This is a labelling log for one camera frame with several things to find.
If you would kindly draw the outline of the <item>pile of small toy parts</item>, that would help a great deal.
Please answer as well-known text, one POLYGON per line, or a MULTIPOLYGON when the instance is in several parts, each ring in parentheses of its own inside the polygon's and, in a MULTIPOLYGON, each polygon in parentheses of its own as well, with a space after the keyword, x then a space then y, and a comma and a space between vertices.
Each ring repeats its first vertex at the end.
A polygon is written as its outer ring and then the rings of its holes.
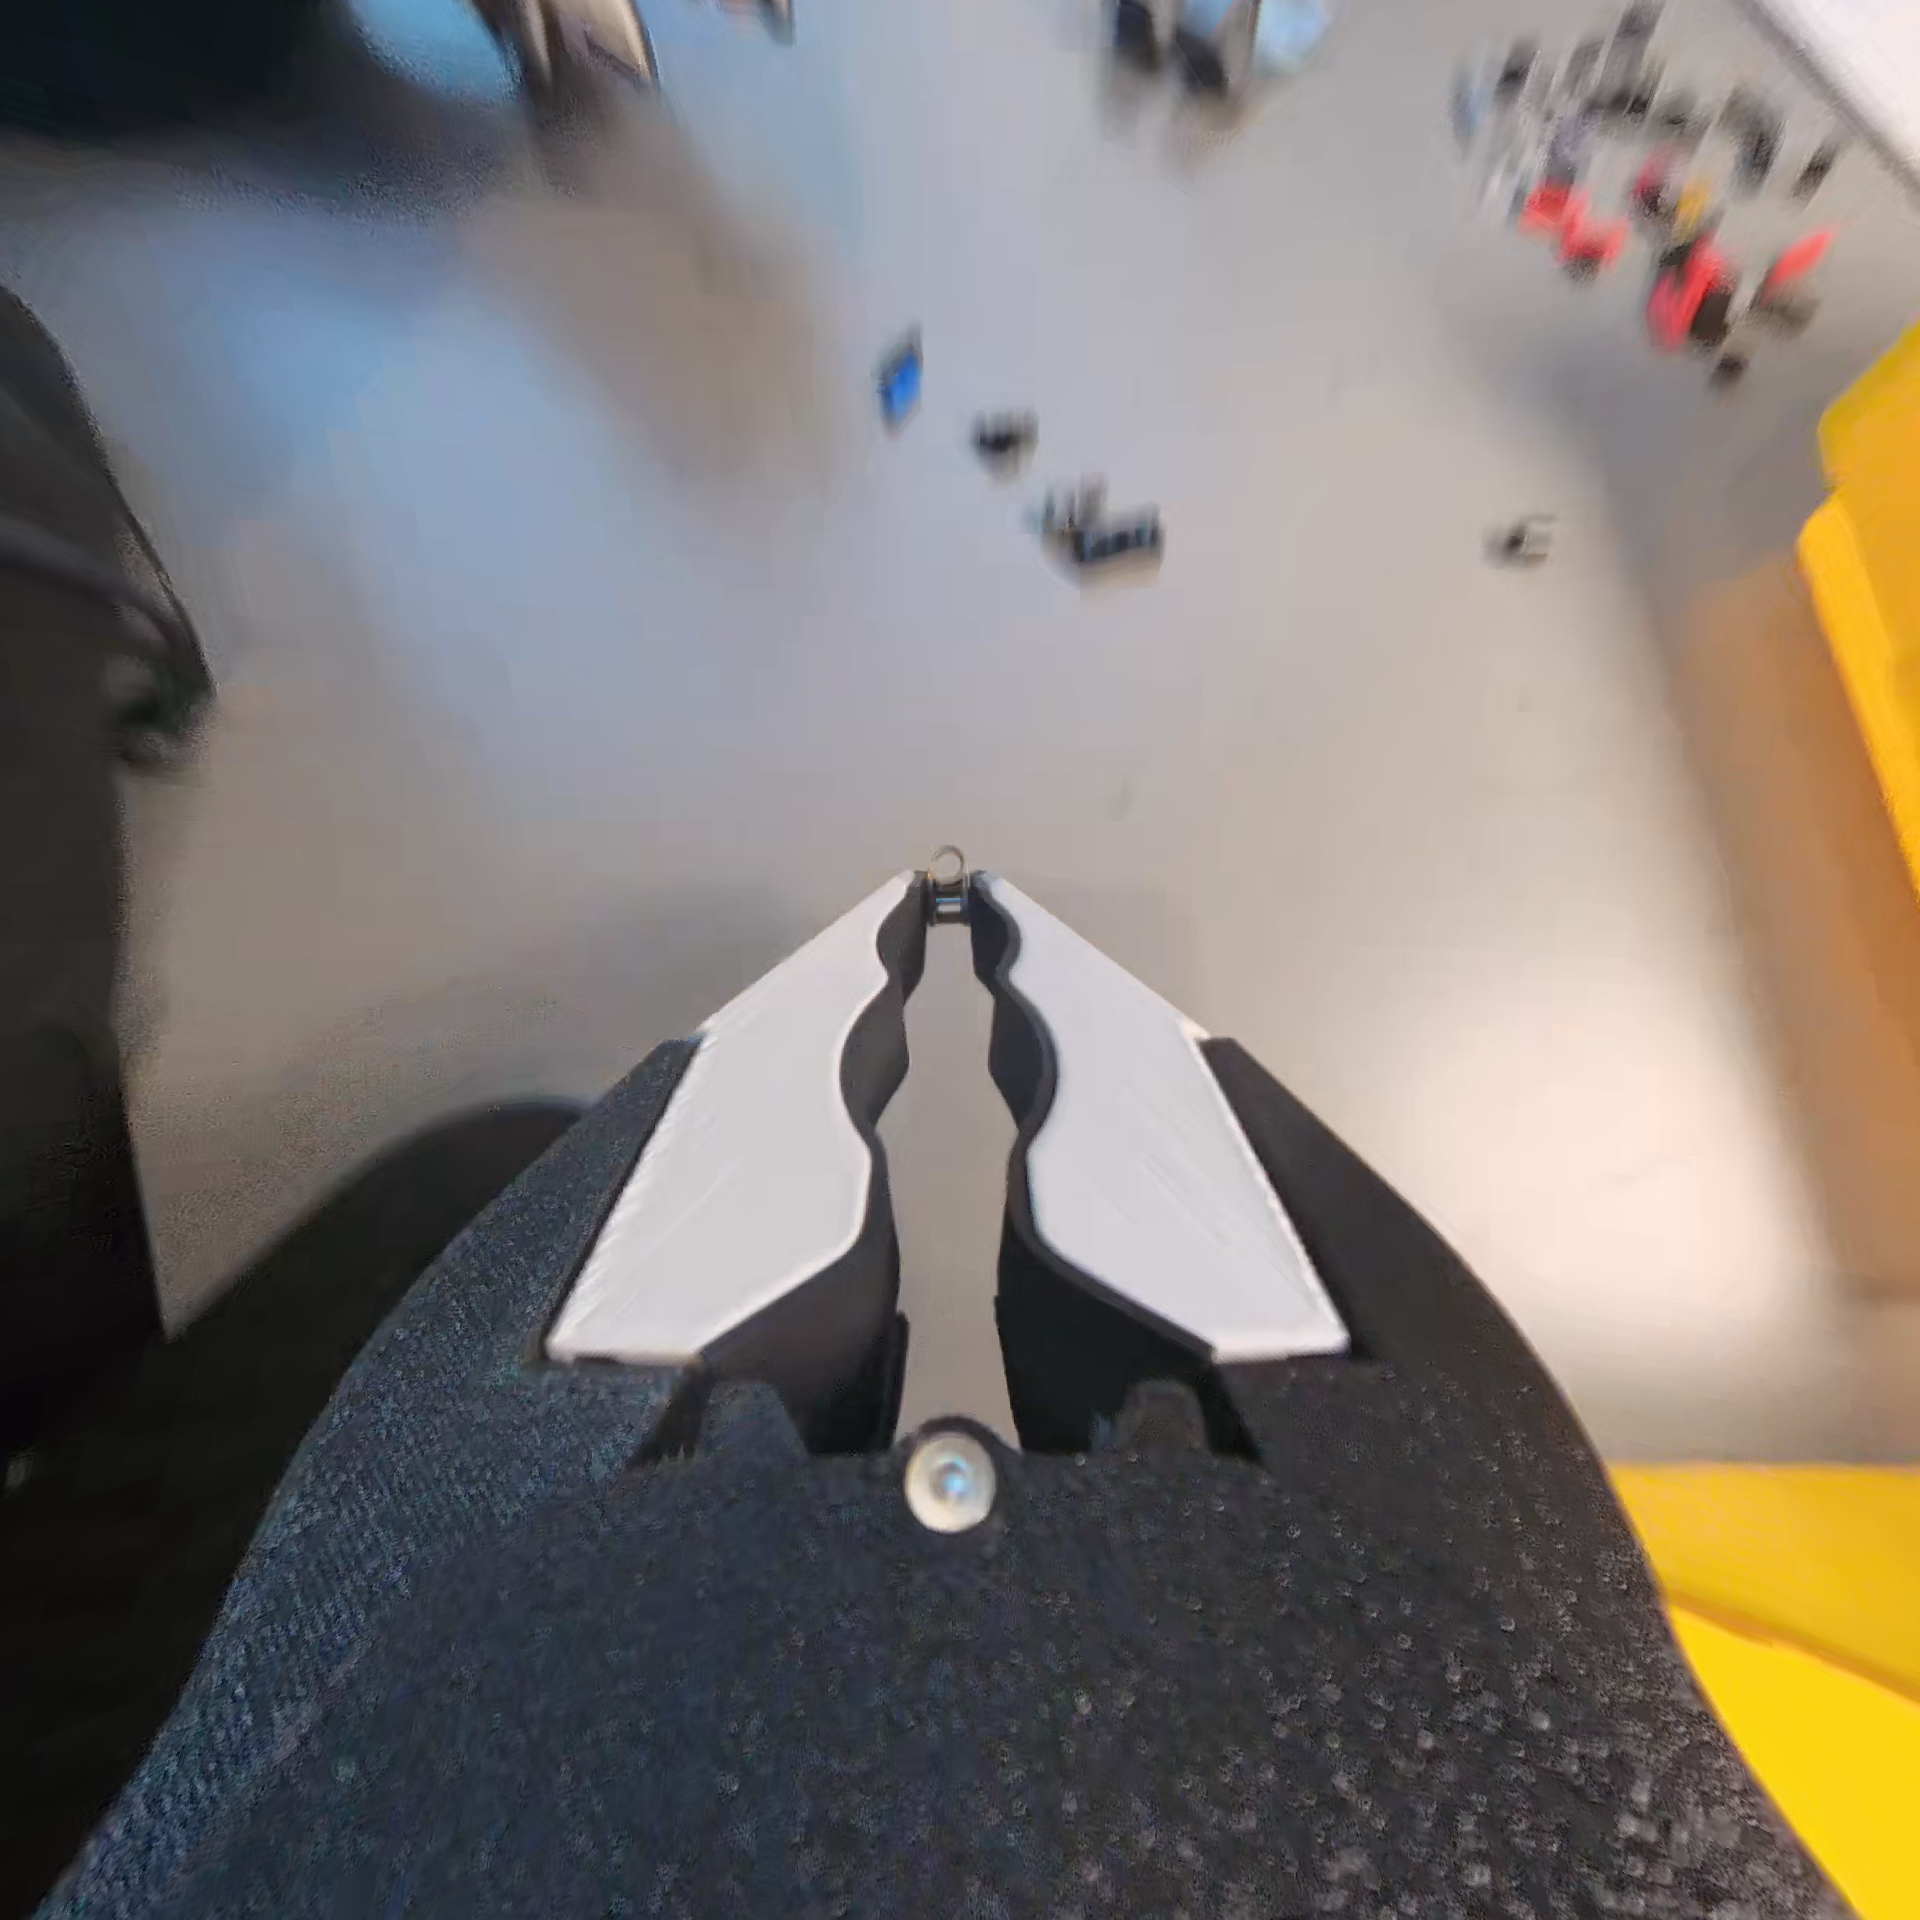
POLYGON ((1510 37, 1455 67, 1449 118, 1476 208, 1575 289, 1634 289, 1645 346, 1710 388, 1809 334, 1838 222, 1816 204, 1856 139, 1784 85, 1695 85, 1667 5, 1566 49, 1510 37))

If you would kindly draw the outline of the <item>grey desk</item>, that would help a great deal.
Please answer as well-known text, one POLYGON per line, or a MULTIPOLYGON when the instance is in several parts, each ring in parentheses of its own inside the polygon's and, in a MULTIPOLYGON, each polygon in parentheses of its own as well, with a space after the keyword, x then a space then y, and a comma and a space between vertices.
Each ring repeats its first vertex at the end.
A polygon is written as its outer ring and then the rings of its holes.
POLYGON ((1917 196, 1852 144, 1809 334, 1663 357, 1449 118, 1621 11, 1335 5, 1210 110, 1097 5, 649 5, 663 96, 573 127, 5 139, 5 285, 221 680, 127 792, 171 1320, 962 847, 1402 1189, 1605 1453, 1917 1459, 1917 912, 1791 556, 1917 196), (1160 574, 1042 558, 1082 480, 1160 574))

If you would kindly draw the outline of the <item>grey toy connector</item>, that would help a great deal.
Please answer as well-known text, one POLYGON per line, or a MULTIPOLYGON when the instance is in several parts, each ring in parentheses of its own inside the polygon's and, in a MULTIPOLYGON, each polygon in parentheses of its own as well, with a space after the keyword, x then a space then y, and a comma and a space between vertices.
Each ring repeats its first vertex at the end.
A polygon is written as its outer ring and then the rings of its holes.
POLYGON ((1078 588, 1140 585, 1167 558, 1160 508, 1119 508, 1103 480, 1048 493, 1037 534, 1042 558, 1078 588))

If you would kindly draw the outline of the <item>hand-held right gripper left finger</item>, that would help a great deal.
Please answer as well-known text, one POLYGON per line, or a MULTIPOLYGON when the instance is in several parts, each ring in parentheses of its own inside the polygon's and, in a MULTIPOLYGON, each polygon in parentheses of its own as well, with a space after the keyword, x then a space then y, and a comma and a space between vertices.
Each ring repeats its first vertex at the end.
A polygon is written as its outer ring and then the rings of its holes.
POLYGON ((891 1445, 909 1327, 878 1120, 925 959, 927 881, 899 873, 696 1028, 548 1362, 765 1383, 815 1453, 891 1445))

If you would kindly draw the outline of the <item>silver toy scoop part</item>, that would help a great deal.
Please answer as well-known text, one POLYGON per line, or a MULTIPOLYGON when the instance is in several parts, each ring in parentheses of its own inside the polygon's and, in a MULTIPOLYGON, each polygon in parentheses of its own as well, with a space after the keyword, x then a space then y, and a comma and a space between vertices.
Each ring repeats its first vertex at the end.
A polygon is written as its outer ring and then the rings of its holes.
POLYGON ((1112 51, 1140 73, 1234 92, 1298 73, 1325 39, 1329 5, 1112 5, 1112 51))

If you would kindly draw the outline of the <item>person's black jacket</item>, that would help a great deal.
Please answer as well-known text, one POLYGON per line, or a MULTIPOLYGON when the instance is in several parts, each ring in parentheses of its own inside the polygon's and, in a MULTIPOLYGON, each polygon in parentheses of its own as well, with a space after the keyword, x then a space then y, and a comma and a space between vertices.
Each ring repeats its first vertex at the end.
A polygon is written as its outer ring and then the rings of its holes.
POLYGON ((211 684, 120 608, 130 512, 78 381, 5 295, 5 1918, 33 1918, 153 1745, 282 1475, 375 1329, 578 1108, 450 1115, 183 1333, 159 1318, 120 974, 139 736, 211 684))

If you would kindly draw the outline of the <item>person's left forearm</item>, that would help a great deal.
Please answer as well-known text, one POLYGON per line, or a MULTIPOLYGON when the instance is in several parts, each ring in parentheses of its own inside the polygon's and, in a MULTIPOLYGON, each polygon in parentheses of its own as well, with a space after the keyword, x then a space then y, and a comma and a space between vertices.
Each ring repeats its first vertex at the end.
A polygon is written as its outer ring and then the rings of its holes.
POLYGON ((517 96, 470 5, 5 5, 8 139, 308 139, 517 96))

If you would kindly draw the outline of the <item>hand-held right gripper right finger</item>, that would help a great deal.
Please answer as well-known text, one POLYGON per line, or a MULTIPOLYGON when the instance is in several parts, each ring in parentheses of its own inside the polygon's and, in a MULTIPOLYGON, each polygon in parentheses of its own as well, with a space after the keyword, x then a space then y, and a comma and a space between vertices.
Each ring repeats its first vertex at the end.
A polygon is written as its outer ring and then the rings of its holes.
POLYGON ((995 1323, 1019 1445, 1087 1453, 1137 1388, 1245 1453, 1231 1370, 1352 1329, 1210 1068, 1210 1031, 1000 875, 972 878, 1007 1163, 995 1323))

